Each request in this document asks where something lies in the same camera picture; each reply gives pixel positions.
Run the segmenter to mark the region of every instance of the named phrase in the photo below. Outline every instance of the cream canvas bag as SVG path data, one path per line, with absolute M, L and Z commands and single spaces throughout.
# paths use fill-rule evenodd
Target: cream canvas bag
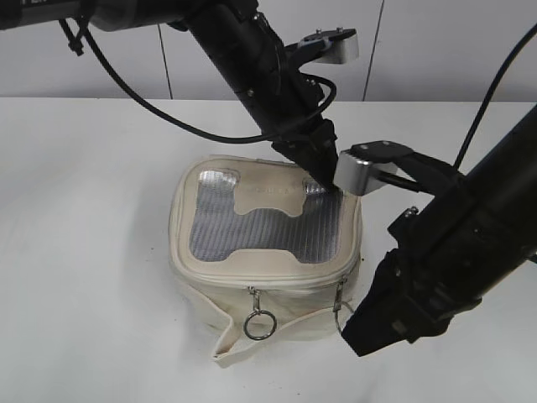
M 334 333 L 335 312 L 355 305 L 361 236 L 359 198 L 325 192 L 296 165 L 235 157 L 195 164 L 169 220 L 172 269 L 220 334 L 222 367 Z

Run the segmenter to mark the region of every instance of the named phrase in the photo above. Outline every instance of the zipper pull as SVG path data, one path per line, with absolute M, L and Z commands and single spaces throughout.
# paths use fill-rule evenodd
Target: zipper pull
M 248 315 L 248 317 L 244 321 L 244 324 L 242 325 L 242 329 L 244 331 L 244 334 L 246 334 L 248 338 L 251 338 L 252 340 L 259 342 L 267 338 L 270 338 L 276 332 L 276 328 L 278 327 L 278 321 L 276 320 L 276 316 L 272 312 L 261 310 L 261 302 L 259 301 L 259 290 L 257 290 L 254 287 L 248 287 L 248 293 L 253 298 L 253 311 L 250 315 Z M 263 316 L 269 317 L 270 320 L 272 321 L 271 329 L 267 333 L 265 333 L 263 336 L 252 335 L 249 330 L 250 322 L 255 317 L 263 317 Z
M 337 283 L 336 288 L 336 298 L 334 300 L 334 309 L 332 310 L 334 312 L 334 321 L 336 322 L 337 331 L 341 334 L 341 325 L 339 323 L 339 311 L 341 310 L 341 307 L 344 306 L 346 309 L 350 311 L 351 314 L 354 314 L 354 310 L 352 307 L 347 303 L 343 301 L 343 288 L 345 287 L 345 284 L 349 281 L 348 275 L 344 275 L 341 280 Z
M 336 288 L 336 299 L 334 300 L 334 309 L 333 312 L 339 312 L 341 310 L 341 302 L 343 301 L 343 287 L 349 281 L 346 275 L 344 275 L 341 280 L 337 283 Z

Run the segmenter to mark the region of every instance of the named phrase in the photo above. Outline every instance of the white tabletop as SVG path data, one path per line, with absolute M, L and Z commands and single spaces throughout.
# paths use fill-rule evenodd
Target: white tabletop
M 237 102 L 158 102 L 223 135 L 257 134 Z M 530 109 L 491 107 L 465 170 Z M 477 109 L 339 103 L 341 148 L 387 139 L 453 161 Z M 337 336 L 280 343 L 220 369 L 215 337 L 168 266 L 175 186 L 208 154 L 280 160 L 268 144 L 209 143 L 126 100 L 0 99 L 1 402 L 535 402 L 537 285 L 529 264 L 448 333 L 356 357 Z M 363 201 L 361 293 L 394 246 L 386 227 L 429 198 Z

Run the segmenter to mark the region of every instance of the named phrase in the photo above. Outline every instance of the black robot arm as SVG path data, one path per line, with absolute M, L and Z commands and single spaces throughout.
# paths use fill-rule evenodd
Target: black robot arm
M 334 62 L 336 51 L 356 36 L 355 30 L 317 32 L 285 47 L 258 11 L 257 0 L 3 0 L 0 4 L 0 29 L 66 18 L 106 31 L 163 23 L 190 31 L 273 148 L 325 188 L 335 188 L 336 135 L 332 122 L 321 114 L 335 98 L 336 87 L 327 79 L 302 74 L 300 67 L 329 56 Z M 65 22 L 62 28 L 67 31 Z M 80 54 L 70 39 L 71 48 Z M 330 87 L 328 97 L 321 84 Z
M 364 194 L 383 175 L 394 178 L 392 165 L 435 199 L 421 213 L 410 208 L 388 229 L 399 246 L 379 265 L 343 331 L 358 355 L 443 334 L 456 314 L 476 307 L 537 251 L 537 107 L 466 177 L 404 146 L 376 142 L 344 154 L 340 166 L 347 169 L 338 167 L 336 183 Z M 357 178 L 365 186 L 351 189 Z

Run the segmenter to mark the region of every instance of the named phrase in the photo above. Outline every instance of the bag lid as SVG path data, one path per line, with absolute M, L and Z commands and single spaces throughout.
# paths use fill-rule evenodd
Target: bag lid
M 175 268 L 194 281 L 330 283 L 357 262 L 360 200 L 327 193 L 296 165 L 212 157 L 183 177 L 169 240 Z

